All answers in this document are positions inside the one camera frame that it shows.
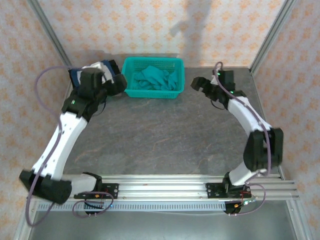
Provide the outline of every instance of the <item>teal basket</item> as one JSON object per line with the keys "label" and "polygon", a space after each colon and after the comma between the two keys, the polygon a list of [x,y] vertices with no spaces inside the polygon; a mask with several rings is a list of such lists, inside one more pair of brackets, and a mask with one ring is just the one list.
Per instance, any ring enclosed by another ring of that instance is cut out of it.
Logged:
{"label": "teal basket", "polygon": [[[135,74],[146,69],[148,66],[172,73],[176,70],[178,74],[177,88],[173,91],[163,90],[141,90],[139,82],[135,80]],[[175,99],[183,92],[185,87],[185,66],[180,58],[171,57],[128,57],[125,59],[122,72],[128,82],[125,92],[131,98],[155,98]]]}

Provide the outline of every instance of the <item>teal towel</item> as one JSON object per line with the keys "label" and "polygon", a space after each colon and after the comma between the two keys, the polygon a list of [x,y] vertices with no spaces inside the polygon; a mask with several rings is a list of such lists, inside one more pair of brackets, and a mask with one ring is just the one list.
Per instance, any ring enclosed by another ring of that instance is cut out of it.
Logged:
{"label": "teal towel", "polygon": [[141,90],[163,90],[174,91],[177,89],[178,73],[169,73],[167,70],[160,70],[154,66],[137,73],[134,79],[139,82]]}

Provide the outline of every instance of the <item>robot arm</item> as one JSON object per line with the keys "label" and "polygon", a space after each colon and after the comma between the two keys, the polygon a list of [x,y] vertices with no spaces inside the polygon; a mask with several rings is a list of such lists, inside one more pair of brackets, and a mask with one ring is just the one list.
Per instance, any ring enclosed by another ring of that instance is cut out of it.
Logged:
{"label": "robot arm", "polygon": [[105,101],[107,96],[119,94],[127,87],[127,82],[122,74],[105,81],[103,81],[103,75],[104,72],[97,68],[84,68],[82,70],[80,86],[73,89],[70,96],[64,101],[60,115],[61,138],[54,152],[39,173],[49,152],[53,149],[58,137],[59,127],[55,129],[46,149],[33,165],[32,170],[24,169],[21,172],[19,178],[28,190],[30,190],[36,174],[39,173],[33,195],[63,204],[69,196],[90,191],[99,192],[102,185],[101,177],[86,172],[73,179],[64,179],[63,170],[77,138],[98,110],[99,104]]}
{"label": "robot arm", "polygon": [[[267,148],[265,144],[265,133],[261,125],[265,127],[270,140],[271,150],[271,167],[279,166],[282,162],[283,154],[283,131],[280,128],[272,128],[272,126],[264,121],[257,112],[252,108],[247,96],[241,91],[236,90],[234,83],[233,71],[220,70],[218,78],[222,86],[241,100],[245,105],[238,100],[231,98],[217,84],[215,77],[208,80],[204,77],[196,77],[191,87],[196,91],[202,88],[202,92],[212,101],[219,101],[224,105],[235,118],[240,122],[248,140],[243,153],[243,162],[231,172],[228,172],[224,177],[224,191],[238,191],[245,186],[245,183],[257,174],[264,173],[268,168]],[[250,107],[258,116],[259,121],[248,110]]]}

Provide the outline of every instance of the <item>gray table surface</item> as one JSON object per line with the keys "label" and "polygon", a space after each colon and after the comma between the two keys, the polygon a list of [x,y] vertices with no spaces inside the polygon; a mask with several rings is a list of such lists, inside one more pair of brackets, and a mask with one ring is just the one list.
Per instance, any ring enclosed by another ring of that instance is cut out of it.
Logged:
{"label": "gray table surface", "polygon": [[[233,70],[236,89],[261,114],[249,70]],[[211,72],[186,68],[184,91],[176,99],[130,98],[125,93],[108,98],[104,112],[77,139],[64,173],[222,176],[234,169],[243,161],[244,129],[227,110],[214,108],[190,87],[195,77],[211,79]]]}

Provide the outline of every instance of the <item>orange patterned wall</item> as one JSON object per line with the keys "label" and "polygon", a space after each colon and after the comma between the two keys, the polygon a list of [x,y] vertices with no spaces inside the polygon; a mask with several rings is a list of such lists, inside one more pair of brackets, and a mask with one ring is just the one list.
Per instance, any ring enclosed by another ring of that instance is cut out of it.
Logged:
{"label": "orange patterned wall", "polygon": [[[48,66],[62,65],[26,0],[0,1],[0,239],[12,239],[27,191],[19,181],[44,151],[56,126],[39,107],[34,80]],[[44,76],[39,86],[56,111],[69,82],[67,72]]]}
{"label": "orange patterned wall", "polygon": [[179,56],[250,66],[284,0],[40,0],[71,62]]}
{"label": "orange patterned wall", "polygon": [[254,76],[267,120],[284,130],[283,167],[297,181],[314,239],[320,236],[319,13],[319,0],[298,0]]}

